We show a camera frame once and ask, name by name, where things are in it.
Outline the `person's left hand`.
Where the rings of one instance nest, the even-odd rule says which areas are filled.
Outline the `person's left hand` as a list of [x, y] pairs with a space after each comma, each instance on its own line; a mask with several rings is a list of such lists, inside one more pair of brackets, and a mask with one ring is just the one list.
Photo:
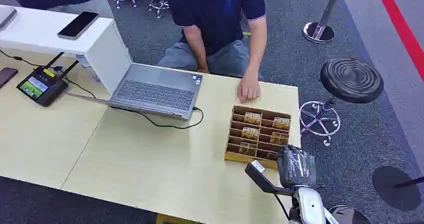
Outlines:
[[236, 95], [241, 103], [256, 100], [261, 96], [261, 88], [257, 76], [245, 75], [239, 82]]

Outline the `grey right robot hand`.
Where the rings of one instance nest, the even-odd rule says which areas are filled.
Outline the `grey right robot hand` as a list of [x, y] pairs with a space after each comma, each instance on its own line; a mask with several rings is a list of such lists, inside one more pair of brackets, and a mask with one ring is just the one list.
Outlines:
[[280, 183], [285, 188], [298, 185], [314, 187], [317, 180], [316, 158], [292, 145], [284, 145], [277, 157]]

